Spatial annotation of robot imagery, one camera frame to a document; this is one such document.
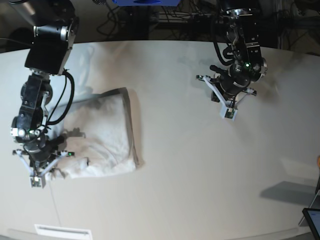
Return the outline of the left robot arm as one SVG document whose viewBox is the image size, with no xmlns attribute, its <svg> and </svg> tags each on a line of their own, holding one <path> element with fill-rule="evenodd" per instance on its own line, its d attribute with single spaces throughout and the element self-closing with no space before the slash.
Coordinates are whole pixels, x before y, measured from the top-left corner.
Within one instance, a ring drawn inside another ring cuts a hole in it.
<svg viewBox="0 0 320 240">
<path fill-rule="evenodd" d="M 211 101 L 219 103 L 220 116 L 235 120 L 238 97 L 256 96 L 251 83 L 261 80 L 267 73 L 267 62 L 262 57 L 257 17 L 260 6 L 256 0 L 219 0 L 217 13 L 212 18 L 212 42 L 220 68 L 211 65 L 213 76 L 197 75 L 211 90 Z"/>
</svg>

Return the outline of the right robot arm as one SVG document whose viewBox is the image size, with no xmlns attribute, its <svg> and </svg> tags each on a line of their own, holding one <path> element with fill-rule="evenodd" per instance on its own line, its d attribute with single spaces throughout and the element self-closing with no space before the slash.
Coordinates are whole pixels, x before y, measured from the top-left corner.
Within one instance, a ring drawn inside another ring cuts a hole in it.
<svg viewBox="0 0 320 240">
<path fill-rule="evenodd" d="M 75 81 L 65 69 L 79 27 L 79 18 L 69 0 L 11 0 L 9 5 L 33 27 L 34 39 L 24 66 L 31 75 L 20 91 L 21 106 L 13 119 L 10 135 L 22 146 L 13 150 L 29 172 L 33 188 L 44 188 L 46 174 L 63 157 L 73 157 L 74 152 L 60 151 L 65 139 L 58 136 L 50 139 L 48 130 L 59 124 L 71 108 Z M 53 115 L 47 104 L 53 97 L 50 76 L 64 76 L 70 83 L 70 96 L 62 115 L 51 120 Z"/>
</svg>

